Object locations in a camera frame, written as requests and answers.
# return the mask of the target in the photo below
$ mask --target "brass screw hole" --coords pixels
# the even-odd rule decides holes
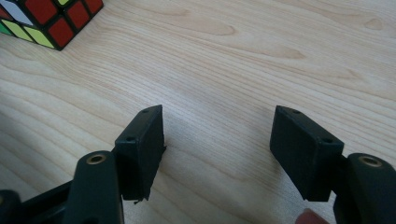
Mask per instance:
[[[364,163],[368,166],[372,166],[372,167],[381,167],[382,166],[382,162],[373,158],[373,157],[360,156],[359,161],[361,161],[362,163]]]
[[[106,156],[105,155],[103,155],[103,154],[95,154],[95,155],[90,156],[87,159],[87,163],[89,165],[95,165],[95,164],[99,164],[99,163],[101,163],[102,161],[105,161],[105,160],[106,160]]]

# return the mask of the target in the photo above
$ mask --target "light wood surface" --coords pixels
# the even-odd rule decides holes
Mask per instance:
[[[126,223],[293,223],[269,149],[276,105],[396,165],[396,1],[105,0],[61,52],[0,35],[0,189],[27,200],[163,105],[148,202]]]

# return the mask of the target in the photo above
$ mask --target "black mechanical part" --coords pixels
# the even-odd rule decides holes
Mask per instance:
[[[77,164],[63,223],[123,223],[114,155],[96,151]]]
[[[270,148],[304,199],[329,200],[328,174],[343,147],[343,142],[300,111],[276,107]]]
[[[113,153],[117,160],[123,200],[149,199],[165,151],[163,141],[161,105],[140,111],[117,138]]]
[[[396,224],[396,172],[377,157],[342,156],[344,144],[303,113],[277,106],[270,148],[303,199],[327,202],[338,224]]]
[[[354,153],[348,156],[346,175],[362,223],[396,223],[396,172],[389,163]]]
[[[0,224],[123,223],[125,200],[148,199],[164,153],[163,107],[139,112],[116,140],[78,162],[75,177],[21,203],[18,193],[0,190]]]
[[[61,223],[71,183],[64,183],[24,202],[22,211],[27,223]]]
[[[0,224],[23,222],[21,211],[18,193],[8,189],[0,190]]]

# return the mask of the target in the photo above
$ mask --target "yellow cube sticker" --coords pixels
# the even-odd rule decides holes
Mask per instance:
[[[64,6],[69,0],[58,0],[59,4]]]
[[[43,33],[39,30],[32,29],[29,27],[23,27],[27,33],[37,42],[37,44],[49,47],[53,49],[53,45],[50,43],[50,41],[43,35]]]
[[[32,38],[30,38],[30,36],[26,34],[17,23],[4,20],[2,20],[2,22],[9,30],[12,31],[12,33],[14,33],[15,36],[33,42]]]

